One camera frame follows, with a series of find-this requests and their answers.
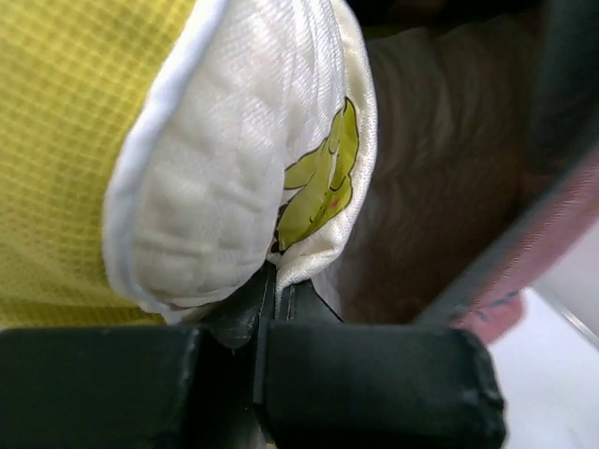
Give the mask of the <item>pink red patterned pillowcase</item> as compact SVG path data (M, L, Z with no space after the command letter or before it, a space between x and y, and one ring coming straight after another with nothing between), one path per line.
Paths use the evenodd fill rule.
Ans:
M598 217L598 5L477 1L365 36L379 148L341 316L498 340Z

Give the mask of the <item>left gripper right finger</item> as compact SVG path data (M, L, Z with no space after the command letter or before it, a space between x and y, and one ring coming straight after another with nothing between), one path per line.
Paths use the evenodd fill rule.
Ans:
M278 306L278 321L334 325L340 324L343 319L308 280L292 284L283 291Z

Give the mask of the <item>cream yellow pillow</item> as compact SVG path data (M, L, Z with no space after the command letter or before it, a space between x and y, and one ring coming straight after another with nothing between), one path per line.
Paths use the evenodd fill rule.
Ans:
M340 255L377 150L344 1L5 1L1 326L178 324Z

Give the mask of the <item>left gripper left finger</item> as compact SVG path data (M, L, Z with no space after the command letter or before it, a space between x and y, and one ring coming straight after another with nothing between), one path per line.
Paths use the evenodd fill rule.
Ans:
M252 278L205 316L205 327L228 350L239 350L255 335L260 320L274 315L276 268L265 263Z

